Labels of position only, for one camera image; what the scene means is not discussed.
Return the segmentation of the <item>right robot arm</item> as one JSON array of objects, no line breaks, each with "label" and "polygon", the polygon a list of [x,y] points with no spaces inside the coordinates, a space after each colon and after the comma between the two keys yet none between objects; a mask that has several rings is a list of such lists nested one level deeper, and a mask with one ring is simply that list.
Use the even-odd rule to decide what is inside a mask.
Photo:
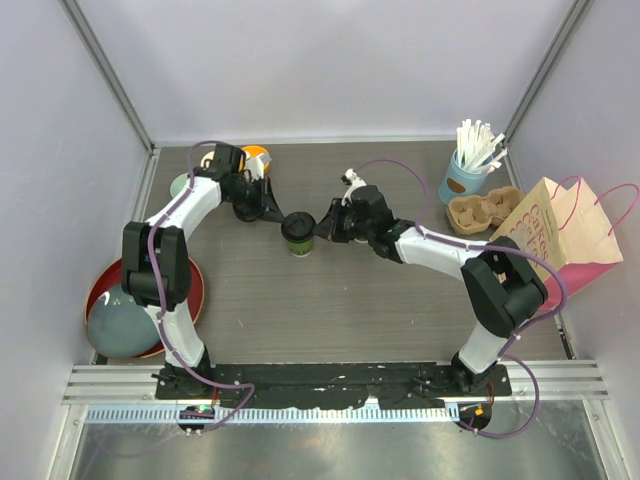
[{"label": "right robot arm", "polygon": [[374,185],[335,198],[313,234],[333,243],[363,241],[381,258],[463,282],[476,324],[451,360],[453,388],[477,393],[516,329],[548,299],[544,282],[514,241],[463,242],[396,217]]}]

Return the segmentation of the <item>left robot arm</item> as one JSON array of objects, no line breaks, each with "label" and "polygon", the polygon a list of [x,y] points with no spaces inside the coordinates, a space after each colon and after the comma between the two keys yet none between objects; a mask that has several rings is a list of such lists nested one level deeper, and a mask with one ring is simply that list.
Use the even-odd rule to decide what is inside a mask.
[{"label": "left robot arm", "polygon": [[167,379],[190,398],[205,397],[215,381],[208,351],[188,307],[188,240],[205,217],[228,203],[243,221],[280,223],[284,217],[270,185],[271,156],[262,146],[206,140],[200,161],[187,155],[187,178],[178,194],[143,222],[123,230],[121,286],[153,322],[165,352]]}]

